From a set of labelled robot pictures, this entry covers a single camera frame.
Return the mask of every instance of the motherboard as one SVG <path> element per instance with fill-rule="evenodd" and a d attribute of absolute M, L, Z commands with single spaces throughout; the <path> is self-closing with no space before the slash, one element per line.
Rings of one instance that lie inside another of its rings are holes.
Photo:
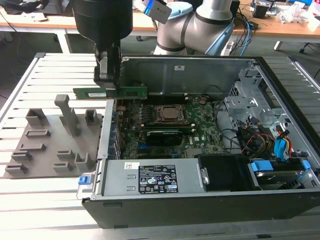
<path fill-rule="evenodd" d="M 206 96 L 118 100 L 117 114 L 121 159 L 194 158 L 225 152 Z"/>

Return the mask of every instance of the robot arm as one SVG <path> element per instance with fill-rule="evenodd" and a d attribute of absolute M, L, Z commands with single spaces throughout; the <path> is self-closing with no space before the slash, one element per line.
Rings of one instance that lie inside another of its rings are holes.
<path fill-rule="evenodd" d="M 220 55 L 235 27 L 230 11 L 232 0 L 203 0 L 196 12 L 187 2 L 168 5 L 175 14 L 158 25 L 155 55 L 183 55 L 186 47 Z"/>
<path fill-rule="evenodd" d="M 133 30 L 132 0 L 70 2 L 79 33 L 95 45 L 97 66 L 94 82 L 102 88 L 118 90 L 122 62 L 120 40 Z M 164 24 L 171 13 L 171 9 L 162 0 L 142 0 L 135 2 L 135 6 Z"/>

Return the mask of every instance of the power supply label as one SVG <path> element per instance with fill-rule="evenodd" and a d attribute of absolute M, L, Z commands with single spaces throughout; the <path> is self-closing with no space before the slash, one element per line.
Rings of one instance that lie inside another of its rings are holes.
<path fill-rule="evenodd" d="M 176 166 L 139 166 L 139 193 L 178 193 Z"/>

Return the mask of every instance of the warning symbol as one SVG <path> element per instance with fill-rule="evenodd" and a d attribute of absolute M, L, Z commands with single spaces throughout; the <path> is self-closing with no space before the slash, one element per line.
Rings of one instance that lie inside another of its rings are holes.
<path fill-rule="evenodd" d="M 140 184 L 146 184 L 147 179 L 145 177 L 140 177 Z"/>

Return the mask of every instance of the desk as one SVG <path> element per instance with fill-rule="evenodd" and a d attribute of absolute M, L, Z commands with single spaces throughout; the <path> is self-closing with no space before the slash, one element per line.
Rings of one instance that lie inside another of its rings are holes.
<path fill-rule="evenodd" d="M 267 16 L 265 19 L 252 18 L 252 12 L 246 10 L 251 0 L 241 0 L 240 8 L 248 20 L 259 24 L 254 38 L 264 38 L 270 41 L 278 41 L 274 49 L 279 50 L 282 42 L 300 42 L 300 43 L 320 43 L 320 27 L 315 32 L 308 29 L 308 23 L 285 23 L 279 22 L 275 16 Z M 63 53 L 71 53 L 72 49 L 69 43 L 68 34 L 79 34 L 76 28 L 76 22 L 73 17 L 48 16 L 48 21 L 33 22 L 21 15 L 7 15 L 3 9 L 0 9 L 6 20 L 15 28 L 17 32 L 32 33 L 53 33 L 57 34 Z M 0 15 L 0 31 L 13 32 L 14 30 Z M 243 25 L 236 21 L 233 31 L 233 39 L 244 32 Z M 156 36 L 157 32 L 153 27 L 151 19 L 141 12 L 133 13 L 133 31 L 134 36 Z"/>
<path fill-rule="evenodd" d="M 266 16 L 265 19 L 253 18 L 252 12 L 249 11 L 251 0 L 240 0 L 240 9 L 249 21 L 259 24 L 253 38 L 264 38 L 265 40 L 277 41 L 274 50 L 279 50 L 282 42 L 299 42 L 299 43 L 320 43 L 320 27 L 316 31 L 308 28 L 308 22 L 302 23 L 291 22 L 281 23 L 276 16 Z M 233 34 L 238 36 L 244 32 L 243 25 L 236 21 Z"/>
<path fill-rule="evenodd" d="M 62 52 L 64 54 L 72 53 L 68 34 L 79 34 L 74 17 L 49 15 L 47 16 L 47 21 L 35 22 L 22 15 L 8 15 L 3 8 L 0 8 L 0 12 L 5 17 L 4 19 L 0 15 L 0 32 L 14 32 L 12 29 L 12 27 L 14 27 L 17 32 L 56 34 Z M 133 31 L 130 35 L 157 36 L 157 32 L 150 17 L 144 15 L 142 12 L 134 12 Z"/>

